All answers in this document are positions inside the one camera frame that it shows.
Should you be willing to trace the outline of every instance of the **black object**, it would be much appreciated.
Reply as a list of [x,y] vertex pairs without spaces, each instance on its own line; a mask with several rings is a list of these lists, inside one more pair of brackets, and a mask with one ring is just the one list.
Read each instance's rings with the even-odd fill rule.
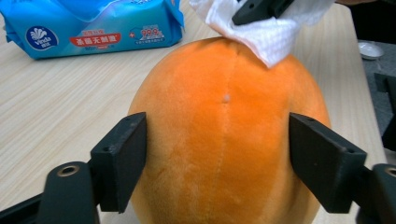
[[[318,121],[290,114],[292,167],[329,213],[361,207],[359,224],[396,223],[396,166],[364,167],[366,153]],[[103,211],[123,212],[146,160],[146,115],[117,124],[92,150],[88,163],[49,173],[42,195],[0,213],[1,224],[99,223]]]
[[392,119],[382,134],[382,143],[385,148],[396,151],[396,77],[375,73],[375,83],[379,91],[389,94],[392,108]]
[[396,5],[384,1],[349,7],[358,39],[396,44]]
[[279,18],[294,0],[247,0],[233,15],[235,25]]
[[93,224],[102,211],[124,212],[146,163],[146,114],[122,119],[91,151],[49,172],[44,192],[0,213],[1,224]]
[[329,213],[361,208],[357,223],[396,223],[396,166],[364,166],[366,153],[306,116],[290,114],[293,170]]

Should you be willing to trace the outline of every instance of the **package logo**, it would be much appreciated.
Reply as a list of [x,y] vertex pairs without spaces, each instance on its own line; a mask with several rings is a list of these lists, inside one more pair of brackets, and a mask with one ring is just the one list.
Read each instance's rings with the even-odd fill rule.
[[131,1],[132,4],[137,4],[137,5],[146,4],[148,2],[151,2],[151,0],[132,0]]
[[108,49],[120,42],[121,34],[106,34],[104,30],[86,30],[82,31],[82,36],[70,37],[69,40],[81,48]]
[[158,25],[143,26],[134,28],[129,32],[129,37],[135,39],[136,45],[154,44],[165,41],[165,36]]
[[26,31],[26,40],[36,50],[46,50],[58,46],[58,36],[50,29],[42,26],[34,26]]

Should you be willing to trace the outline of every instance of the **metal screw hole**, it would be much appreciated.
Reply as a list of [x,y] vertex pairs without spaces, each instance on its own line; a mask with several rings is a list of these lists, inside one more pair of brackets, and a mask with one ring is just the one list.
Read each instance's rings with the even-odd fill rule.
[[389,175],[396,177],[396,169],[395,168],[388,168],[386,171]]
[[78,170],[79,170],[79,167],[76,165],[66,166],[58,171],[58,176],[60,176],[60,177],[70,176],[70,175],[77,173]]

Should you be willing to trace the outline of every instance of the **black clamp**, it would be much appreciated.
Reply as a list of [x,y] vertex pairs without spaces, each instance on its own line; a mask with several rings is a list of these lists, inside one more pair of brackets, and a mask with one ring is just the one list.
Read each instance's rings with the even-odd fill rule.
[[0,212],[1,224],[98,224],[123,213],[146,164],[146,114],[122,119],[91,151],[49,172],[44,192]]
[[235,25],[279,18],[294,0],[247,0],[233,15]]
[[382,143],[385,148],[396,151],[396,77],[375,73],[375,84],[378,91],[389,94],[393,113],[387,129],[382,134]]
[[329,213],[348,213],[360,224],[396,223],[396,166],[364,166],[367,153],[320,122],[290,114],[290,159],[294,172]]

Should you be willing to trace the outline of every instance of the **fruit skin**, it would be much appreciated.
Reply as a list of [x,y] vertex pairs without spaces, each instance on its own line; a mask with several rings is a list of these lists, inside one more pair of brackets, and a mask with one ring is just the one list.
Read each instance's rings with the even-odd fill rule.
[[216,37],[174,50],[129,114],[146,111],[147,165],[132,202],[142,223],[310,223],[318,201],[292,171],[289,113],[330,126],[320,89],[293,56],[267,68]]

